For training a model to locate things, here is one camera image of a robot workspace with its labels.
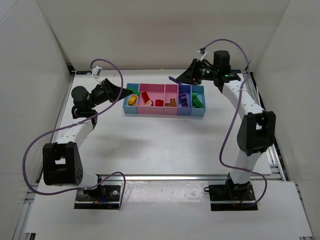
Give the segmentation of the orange yellow lego block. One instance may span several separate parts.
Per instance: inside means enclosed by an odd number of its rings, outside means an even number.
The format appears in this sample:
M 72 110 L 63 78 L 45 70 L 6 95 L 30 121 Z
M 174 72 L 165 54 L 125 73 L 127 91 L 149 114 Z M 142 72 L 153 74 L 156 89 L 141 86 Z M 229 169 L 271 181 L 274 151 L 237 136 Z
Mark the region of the orange yellow lego block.
M 136 106 L 136 105 L 137 105 L 137 99 L 138 99 L 138 96 L 135 95 L 135 94 L 132 94 L 132 95 L 129 97 L 129 99 L 128 99 L 128 101 L 127 101 L 127 104 L 128 104 L 129 106 Z

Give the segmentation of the green lego plate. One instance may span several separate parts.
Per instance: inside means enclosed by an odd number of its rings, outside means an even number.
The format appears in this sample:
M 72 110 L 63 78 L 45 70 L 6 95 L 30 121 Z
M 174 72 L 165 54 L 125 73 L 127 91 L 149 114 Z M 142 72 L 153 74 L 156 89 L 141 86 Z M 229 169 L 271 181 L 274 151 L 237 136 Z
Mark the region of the green lego plate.
M 126 89 L 129 90 L 129 91 L 132 91 L 133 94 L 135 94 L 135 95 L 137 95 L 137 96 L 140 96 L 140 95 L 141 95 L 141 93 L 140 93 L 138 90 L 136 90 L 136 89 L 133 89 L 133 88 L 130 88 L 130 87 L 127 87 Z
M 192 93 L 192 107 L 201 109 L 203 108 L 202 102 L 198 99 L 198 94 L 197 93 Z

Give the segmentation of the small purple lego block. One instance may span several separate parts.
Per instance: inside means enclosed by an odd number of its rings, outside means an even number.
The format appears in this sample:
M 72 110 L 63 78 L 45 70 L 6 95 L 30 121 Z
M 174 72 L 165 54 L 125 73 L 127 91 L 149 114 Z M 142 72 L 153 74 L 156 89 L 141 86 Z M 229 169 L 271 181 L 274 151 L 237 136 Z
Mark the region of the small purple lego block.
M 178 91 L 178 97 L 179 97 L 179 102 L 181 104 L 182 108 L 188 108 L 188 98 L 187 95 L 185 94 L 185 91 L 183 89 L 180 89 Z

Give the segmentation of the orange lego plate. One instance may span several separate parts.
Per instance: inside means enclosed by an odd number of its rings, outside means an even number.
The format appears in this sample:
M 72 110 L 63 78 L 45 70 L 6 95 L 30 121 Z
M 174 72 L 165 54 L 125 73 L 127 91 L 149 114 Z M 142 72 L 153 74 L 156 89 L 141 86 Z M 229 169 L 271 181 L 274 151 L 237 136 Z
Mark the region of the orange lego plate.
M 176 104 L 173 104 L 173 103 L 165 103 L 164 106 L 165 106 L 165 107 L 176 107 Z
M 170 99 L 170 104 L 175 106 L 177 104 L 176 103 L 176 99 L 175 98 L 171 98 Z

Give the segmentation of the red flower lego block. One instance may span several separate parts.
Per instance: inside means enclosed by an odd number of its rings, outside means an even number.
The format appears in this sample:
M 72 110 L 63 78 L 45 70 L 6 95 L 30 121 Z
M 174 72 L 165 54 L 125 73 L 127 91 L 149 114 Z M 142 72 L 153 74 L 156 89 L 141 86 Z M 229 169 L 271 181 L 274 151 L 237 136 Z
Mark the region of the red flower lego block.
M 152 107 L 153 105 L 154 105 L 154 103 L 153 103 L 152 100 L 148 100 L 148 101 L 144 104 L 144 106 L 146 106 L 146 107 Z

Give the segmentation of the red lego brick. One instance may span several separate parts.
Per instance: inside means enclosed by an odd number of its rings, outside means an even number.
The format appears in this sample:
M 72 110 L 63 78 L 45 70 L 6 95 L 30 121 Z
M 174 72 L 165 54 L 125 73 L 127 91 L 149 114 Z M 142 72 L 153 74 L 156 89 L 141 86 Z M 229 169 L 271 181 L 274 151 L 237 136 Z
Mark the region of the red lego brick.
M 155 106 L 156 107 L 163 107 L 164 106 L 164 101 L 161 99 L 156 99 L 155 100 Z

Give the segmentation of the red striped lego block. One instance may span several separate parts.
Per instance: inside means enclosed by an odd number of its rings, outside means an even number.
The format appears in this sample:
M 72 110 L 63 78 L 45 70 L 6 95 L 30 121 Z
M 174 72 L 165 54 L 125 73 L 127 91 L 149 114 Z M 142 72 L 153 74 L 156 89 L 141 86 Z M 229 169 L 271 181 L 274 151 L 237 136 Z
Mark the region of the red striped lego block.
M 143 99 L 144 103 L 147 103 L 150 100 L 150 97 L 146 91 L 141 92 L 141 98 Z

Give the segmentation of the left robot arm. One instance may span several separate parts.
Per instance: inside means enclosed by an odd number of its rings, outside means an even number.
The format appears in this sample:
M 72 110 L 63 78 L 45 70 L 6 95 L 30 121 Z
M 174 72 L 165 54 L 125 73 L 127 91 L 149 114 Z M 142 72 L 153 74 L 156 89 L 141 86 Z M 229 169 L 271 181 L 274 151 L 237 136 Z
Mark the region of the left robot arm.
M 76 86 L 71 91 L 71 113 L 76 125 L 68 128 L 56 142 L 47 143 L 42 149 L 43 179 L 47 186 L 76 187 L 93 198 L 102 196 L 102 187 L 97 185 L 102 178 L 98 174 L 84 172 L 79 148 L 98 123 L 98 112 L 94 108 L 132 94 L 132 90 L 121 89 L 108 79 L 97 84 L 91 92 L 83 86 Z

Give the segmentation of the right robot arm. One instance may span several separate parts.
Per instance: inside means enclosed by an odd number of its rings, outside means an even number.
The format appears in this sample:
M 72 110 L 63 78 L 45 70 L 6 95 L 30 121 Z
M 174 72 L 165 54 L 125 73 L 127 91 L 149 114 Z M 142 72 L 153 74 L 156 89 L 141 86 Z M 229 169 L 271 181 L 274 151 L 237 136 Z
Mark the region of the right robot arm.
M 251 175 L 255 174 L 258 159 L 275 141 L 275 113 L 264 110 L 245 91 L 245 80 L 231 71 L 230 54 L 226 50 L 215 51 L 213 63 L 193 59 L 177 81 L 193 86 L 212 81 L 234 106 L 234 117 L 241 119 L 236 136 L 239 152 L 235 165 L 224 164 L 231 170 L 224 184 L 209 185 L 211 200 L 253 201 Z

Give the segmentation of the right light blue bin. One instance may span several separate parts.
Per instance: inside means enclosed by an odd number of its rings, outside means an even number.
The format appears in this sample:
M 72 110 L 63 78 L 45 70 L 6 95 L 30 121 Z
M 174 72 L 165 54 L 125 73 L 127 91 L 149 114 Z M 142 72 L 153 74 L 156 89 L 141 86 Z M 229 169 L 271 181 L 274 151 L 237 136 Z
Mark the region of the right light blue bin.
M 191 86 L 191 100 L 192 93 L 197 93 L 198 99 L 203 104 L 203 108 L 194 108 L 192 103 L 191 116 L 193 117 L 203 117 L 206 111 L 206 101 L 205 101 L 205 89 L 201 85 L 192 85 Z

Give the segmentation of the light blue bin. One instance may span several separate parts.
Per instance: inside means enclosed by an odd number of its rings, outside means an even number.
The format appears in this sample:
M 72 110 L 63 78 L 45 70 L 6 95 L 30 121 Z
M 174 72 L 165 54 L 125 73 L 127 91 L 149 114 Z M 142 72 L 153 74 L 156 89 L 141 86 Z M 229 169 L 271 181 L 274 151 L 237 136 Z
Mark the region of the light blue bin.
M 192 103 L 191 116 L 193 117 L 203 117 L 206 111 L 206 101 L 205 101 L 205 89 L 201 85 L 192 85 L 191 86 L 191 100 L 192 93 L 197 93 L 198 99 L 203 104 L 203 108 L 194 108 Z
M 123 100 L 123 111 L 125 114 L 137 114 L 137 103 L 140 95 L 138 83 L 128 83 L 126 89 L 132 91 L 132 93 L 125 97 Z

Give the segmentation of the left light blue bin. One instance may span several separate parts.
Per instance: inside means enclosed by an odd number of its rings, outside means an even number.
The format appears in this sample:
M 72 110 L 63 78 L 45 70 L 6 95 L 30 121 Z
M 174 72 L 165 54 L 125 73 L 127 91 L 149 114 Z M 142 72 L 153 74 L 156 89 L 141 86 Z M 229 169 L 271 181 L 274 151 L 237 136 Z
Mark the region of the left light blue bin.
M 137 114 L 137 103 L 140 95 L 138 83 L 128 83 L 126 89 L 132 91 L 132 93 L 125 97 L 123 100 L 123 111 L 125 114 Z

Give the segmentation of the small pink bin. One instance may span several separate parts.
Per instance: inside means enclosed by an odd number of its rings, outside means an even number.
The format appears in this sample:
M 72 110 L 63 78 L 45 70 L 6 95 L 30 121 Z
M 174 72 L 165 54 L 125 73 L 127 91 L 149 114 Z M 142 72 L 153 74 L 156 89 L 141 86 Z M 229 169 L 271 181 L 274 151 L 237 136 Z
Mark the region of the small pink bin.
M 164 104 L 169 103 L 170 99 L 175 99 L 176 107 L 164 106 L 165 115 L 177 115 L 178 113 L 178 85 L 177 84 L 166 84 L 164 91 Z

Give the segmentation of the dark blue bin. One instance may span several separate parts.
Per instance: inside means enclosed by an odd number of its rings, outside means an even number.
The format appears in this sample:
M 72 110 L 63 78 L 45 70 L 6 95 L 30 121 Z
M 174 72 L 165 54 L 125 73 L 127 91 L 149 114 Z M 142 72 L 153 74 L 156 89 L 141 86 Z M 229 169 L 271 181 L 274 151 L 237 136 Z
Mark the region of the dark blue bin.
M 184 91 L 184 94 L 186 95 L 187 100 L 187 106 L 183 107 L 180 97 L 180 92 Z M 181 84 L 178 85 L 178 104 L 177 104 L 178 110 L 177 115 L 178 116 L 190 116 L 191 110 L 192 110 L 192 97 L 191 97 L 191 86 L 187 84 Z

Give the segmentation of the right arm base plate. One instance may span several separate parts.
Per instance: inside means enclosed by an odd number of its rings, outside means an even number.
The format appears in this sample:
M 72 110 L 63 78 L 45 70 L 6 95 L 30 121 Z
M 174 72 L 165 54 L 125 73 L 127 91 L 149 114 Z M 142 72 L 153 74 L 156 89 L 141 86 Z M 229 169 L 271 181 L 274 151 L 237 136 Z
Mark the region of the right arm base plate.
M 246 189 L 229 193 L 225 184 L 212 184 L 203 188 L 209 194 L 212 212 L 257 211 L 258 205 L 252 184 Z

